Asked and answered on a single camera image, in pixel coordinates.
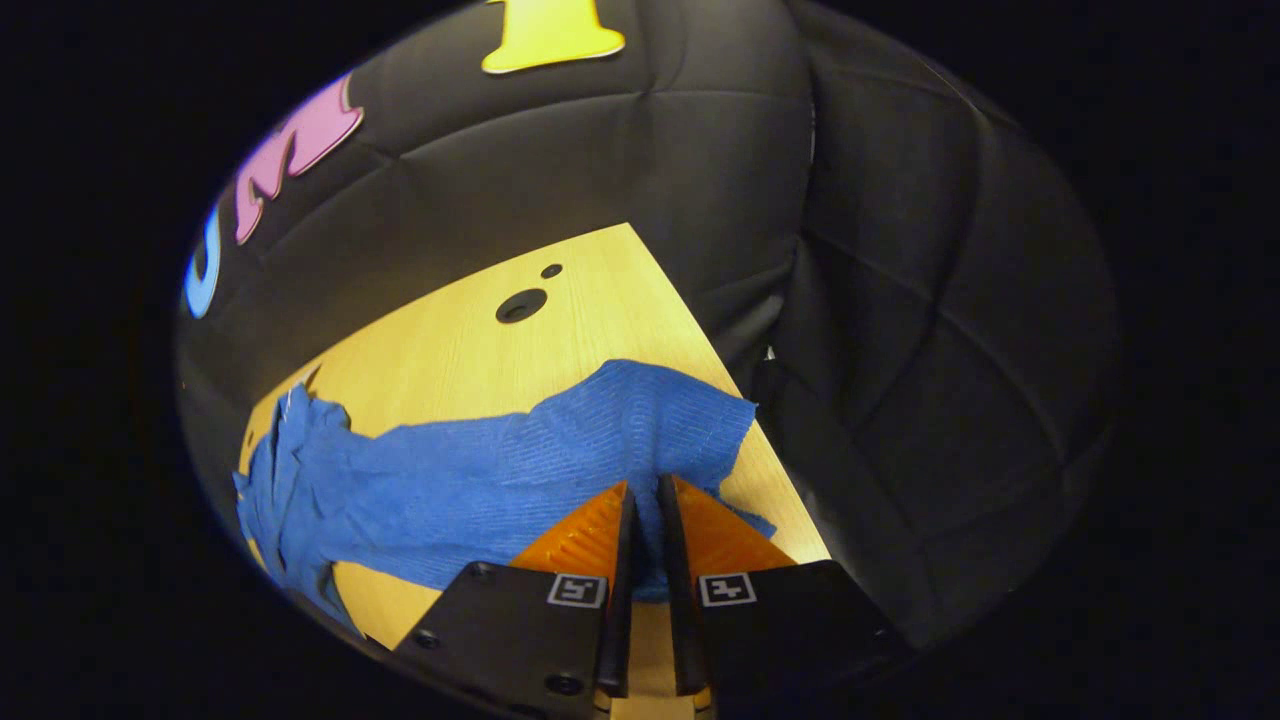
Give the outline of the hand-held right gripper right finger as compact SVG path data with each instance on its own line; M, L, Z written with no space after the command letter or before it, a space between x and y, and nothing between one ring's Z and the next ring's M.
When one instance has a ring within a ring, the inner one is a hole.
M855 716L916 656L836 561L800 562L694 484L660 478L678 694L699 716Z

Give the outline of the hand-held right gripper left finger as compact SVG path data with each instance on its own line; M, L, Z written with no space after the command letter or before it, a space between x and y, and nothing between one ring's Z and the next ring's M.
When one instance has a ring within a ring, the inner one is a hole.
M612 486L508 564L468 562L396 659L509 716L605 716L628 692L632 491Z

